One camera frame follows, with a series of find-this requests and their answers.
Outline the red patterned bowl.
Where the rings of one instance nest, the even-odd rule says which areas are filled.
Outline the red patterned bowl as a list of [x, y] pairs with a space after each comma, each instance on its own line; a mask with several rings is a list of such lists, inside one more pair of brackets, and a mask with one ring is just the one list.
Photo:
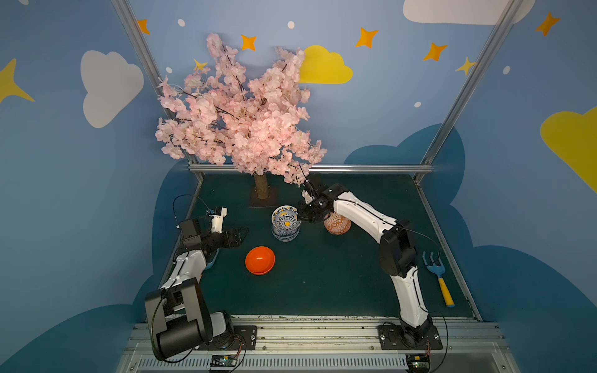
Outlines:
[[325, 229], [335, 236], [341, 236], [347, 233], [351, 228], [351, 220], [335, 212], [330, 213], [323, 224]]

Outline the yellow blue patterned bowl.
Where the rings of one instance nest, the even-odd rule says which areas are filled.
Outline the yellow blue patterned bowl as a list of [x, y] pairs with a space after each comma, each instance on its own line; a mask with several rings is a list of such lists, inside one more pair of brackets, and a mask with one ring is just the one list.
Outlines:
[[300, 221], [298, 217], [298, 210], [297, 208], [291, 205], [282, 205], [277, 208], [271, 215], [271, 223], [273, 221]]

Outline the blue white floral bowl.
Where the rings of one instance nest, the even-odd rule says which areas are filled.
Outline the blue white floral bowl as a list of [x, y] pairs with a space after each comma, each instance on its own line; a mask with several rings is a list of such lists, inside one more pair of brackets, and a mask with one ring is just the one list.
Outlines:
[[296, 229], [296, 228], [300, 228], [301, 222], [300, 221], [273, 221], [272, 222], [272, 228], [277, 228], [277, 229], [281, 229], [281, 230], [292, 230], [292, 229]]

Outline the dark blue patterned bowl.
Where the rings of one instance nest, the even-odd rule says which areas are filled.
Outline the dark blue patterned bowl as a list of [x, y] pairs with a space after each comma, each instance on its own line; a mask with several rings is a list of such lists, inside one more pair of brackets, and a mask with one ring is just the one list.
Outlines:
[[280, 242], [291, 242], [292, 240], [294, 240], [299, 234], [295, 233], [293, 235], [290, 236], [279, 236], [279, 235], [274, 235], [275, 239], [277, 239]]

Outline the light blue patterned bowl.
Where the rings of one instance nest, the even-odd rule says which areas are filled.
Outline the light blue patterned bowl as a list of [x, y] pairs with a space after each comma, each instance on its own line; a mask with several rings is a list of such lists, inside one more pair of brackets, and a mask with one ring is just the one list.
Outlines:
[[271, 230], [273, 236], [274, 235], [279, 235], [279, 236], [290, 236], [293, 235], [295, 233], [300, 233], [300, 228], [296, 228], [296, 229], [292, 229], [292, 230], [281, 230], [281, 229], [277, 229], [277, 228], [273, 228]]

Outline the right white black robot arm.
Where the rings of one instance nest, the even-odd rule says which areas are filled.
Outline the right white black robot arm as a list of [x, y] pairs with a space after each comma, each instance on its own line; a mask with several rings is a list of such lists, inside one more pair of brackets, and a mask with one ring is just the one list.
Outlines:
[[303, 182], [304, 201], [298, 219], [322, 222], [336, 213], [349, 219], [379, 244], [379, 265], [390, 276], [400, 304], [400, 331], [407, 347], [422, 348], [435, 334], [432, 317], [418, 279], [418, 252], [408, 220], [398, 221], [377, 211], [336, 183], [327, 186], [316, 176]]

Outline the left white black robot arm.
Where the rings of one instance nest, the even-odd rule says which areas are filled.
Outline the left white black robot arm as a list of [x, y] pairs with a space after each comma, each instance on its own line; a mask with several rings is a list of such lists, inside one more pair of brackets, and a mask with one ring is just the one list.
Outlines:
[[169, 364], [200, 348], [226, 349], [243, 342], [235, 333], [228, 312], [210, 312], [200, 288], [203, 273], [220, 249], [237, 248], [248, 235], [248, 228], [222, 224], [211, 217], [211, 228], [202, 232], [198, 220], [179, 224], [181, 251], [174, 268], [157, 290], [145, 298], [150, 342], [154, 356]]

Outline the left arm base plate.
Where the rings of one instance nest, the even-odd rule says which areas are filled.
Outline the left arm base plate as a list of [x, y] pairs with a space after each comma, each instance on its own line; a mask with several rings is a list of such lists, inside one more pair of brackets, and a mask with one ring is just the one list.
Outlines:
[[226, 330], [212, 338], [203, 346], [194, 348], [196, 351], [254, 351], [257, 343], [257, 326], [234, 326], [233, 331]]

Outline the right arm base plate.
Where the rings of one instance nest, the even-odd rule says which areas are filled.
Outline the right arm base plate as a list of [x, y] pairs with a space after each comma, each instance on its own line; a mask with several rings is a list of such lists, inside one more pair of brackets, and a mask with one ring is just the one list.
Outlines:
[[377, 326], [377, 333], [380, 346], [384, 351], [440, 351], [444, 348], [435, 326], [430, 326], [420, 334], [418, 330], [413, 331], [393, 323], [383, 323]]

